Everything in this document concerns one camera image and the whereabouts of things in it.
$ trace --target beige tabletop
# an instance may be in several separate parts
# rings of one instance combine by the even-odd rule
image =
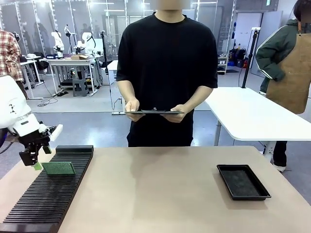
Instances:
[[[233,201],[217,164],[250,165],[272,198]],[[0,180],[0,222],[38,174],[20,162]],[[309,204],[253,147],[105,148],[59,233],[310,233],[310,219]]]

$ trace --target floor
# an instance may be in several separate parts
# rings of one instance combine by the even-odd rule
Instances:
[[[244,74],[240,76],[240,85]],[[219,86],[238,86],[239,73],[230,73],[219,76]],[[46,86],[52,93],[51,80],[46,79]],[[246,86],[259,91],[262,78],[249,74]],[[38,120],[47,125],[63,124],[64,130],[51,147],[57,145],[94,145],[94,147],[126,147],[126,135],[129,130],[130,120],[126,116],[113,116],[109,88],[102,87],[93,97],[73,98],[69,94],[57,98],[58,103],[46,107],[37,107],[38,100],[29,100],[28,104]],[[43,97],[49,96],[44,85],[38,86],[34,93]],[[118,92],[112,87],[112,96],[118,98]],[[209,110],[208,106],[201,105],[201,110]],[[311,104],[308,104],[306,114],[303,117],[311,121]],[[211,111],[195,111],[194,113],[194,140],[193,146],[212,146],[217,120]],[[225,130],[221,131],[220,146],[251,145],[262,151],[262,145],[258,142],[233,141]],[[23,146],[14,143],[13,146],[0,156],[0,179],[18,162],[18,152]],[[311,204],[311,142],[288,143],[288,171],[284,176],[299,191],[299,193]]]
[[[34,97],[44,97],[45,100],[51,99],[51,94],[55,93],[54,84],[51,76],[44,77],[45,83],[33,89]],[[27,103],[34,113],[105,113],[122,112],[121,96],[116,83],[110,87],[102,86],[92,97],[73,97],[72,88],[66,88],[68,94],[61,97],[54,97],[46,106],[39,106],[41,100],[28,100]],[[203,102],[196,110],[210,110],[209,106]]]

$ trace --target glass wall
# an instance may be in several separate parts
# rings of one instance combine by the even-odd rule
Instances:
[[[218,53],[227,53],[227,44],[232,30],[232,11],[235,0],[191,0],[183,14],[197,20],[213,31]],[[70,42],[65,35],[68,25],[76,39],[92,32],[96,46],[101,44],[104,31],[107,54],[117,59],[121,36],[126,26],[155,10],[150,9],[150,0],[19,0],[2,4],[2,28],[17,32],[23,54],[41,51],[54,53],[55,44],[51,33],[58,30],[65,45],[64,54],[70,52]]]
[[[43,54],[46,56],[54,53],[53,46],[55,45],[54,37],[51,35],[51,32],[55,31],[55,22],[51,8],[52,4],[49,0],[36,0],[34,5],[39,33],[43,45]]]
[[[27,54],[24,40],[22,38],[22,33],[19,26],[19,20],[16,12],[16,6],[14,3],[1,5],[1,21],[2,28],[8,32],[16,32],[20,36],[20,41],[18,42],[22,54]]]
[[[27,53],[43,53],[33,2],[18,2],[17,13],[18,12]]]
[[[89,17],[88,3],[86,0],[70,1],[73,16],[73,22],[78,40],[82,40],[83,33],[91,33],[92,25]]]
[[[73,17],[72,17],[70,2],[69,0],[52,0],[52,9],[53,9],[53,17],[55,20],[55,29],[58,30],[61,34],[62,41],[65,46],[64,54],[68,54],[68,51],[70,51],[70,42],[69,42],[68,37],[66,37],[65,31],[64,31],[66,25],[68,25],[70,32],[77,33],[77,30],[73,26],[74,24],[73,24]]]
[[[235,0],[201,0],[195,4],[198,5],[198,21],[208,26],[216,38],[218,54],[228,53]]]
[[[123,31],[128,25],[124,0],[107,0],[107,24],[109,24],[112,54],[118,55]]]

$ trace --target hand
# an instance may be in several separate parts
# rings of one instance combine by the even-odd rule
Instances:
[[[125,111],[126,112],[136,112],[139,108],[139,101],[138,99],[129,100],[126,103]],[[133,122],[137,122],[139,119],[141,119],[145,114],[126,114],[128,118],[130,118]]]
[[[171,111],[183,112],[181,114],[163,114],[162,115],[165,119],[167,119],[169,122],[172,122],[172,123],[182,122],[184,117],[190,112],[190,110],[188,110],[186,106],[183,104],[177,105],[176,107],[172,108]]]
[[[16,76],[17,75],[16,70],[12,67],[9,68],[9,72],[10,72],[10,76]]]

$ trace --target green jacket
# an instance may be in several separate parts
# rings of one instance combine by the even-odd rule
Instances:
[[[285,77],[278,64],[294,49],[298,33],[298,20],[290,19],[287,25],[277,30],[257,49],[257,64],[266,76],[260,87],[261,92],[267,92],[270,79],[281,81]],[[306,28],[302,25],[302,33],[311,33],[311,25]]]

